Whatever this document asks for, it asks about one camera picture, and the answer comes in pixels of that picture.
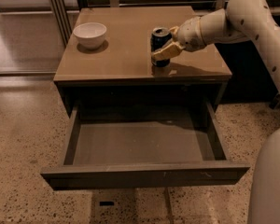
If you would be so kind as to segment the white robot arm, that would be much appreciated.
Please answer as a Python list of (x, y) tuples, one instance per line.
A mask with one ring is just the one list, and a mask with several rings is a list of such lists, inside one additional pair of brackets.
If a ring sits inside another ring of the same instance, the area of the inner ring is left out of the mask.
[[(172, 38), (151, 53), (154, 61), (214, 43), (250, 40), (280, 94), (280, 26), (266, 0), (229, 0), (226, 7), (170, 29)], [(262, 145), (253, 172), (247, 224), (280, 224), (280, 128)]]

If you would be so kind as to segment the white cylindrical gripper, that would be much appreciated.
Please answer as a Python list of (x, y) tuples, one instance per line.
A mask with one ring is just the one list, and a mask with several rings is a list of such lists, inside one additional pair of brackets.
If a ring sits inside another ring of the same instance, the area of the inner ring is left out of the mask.
[(162, 48), (151, 52), (154, 61), (170, 60), (177, 57), (183, 50), (194, 52), (206, 47), (201, 31), (201, 18), (194, 17), (185, 21), (179, 27), (169, 29), (172, 39), (178, 42), (171, 42)]

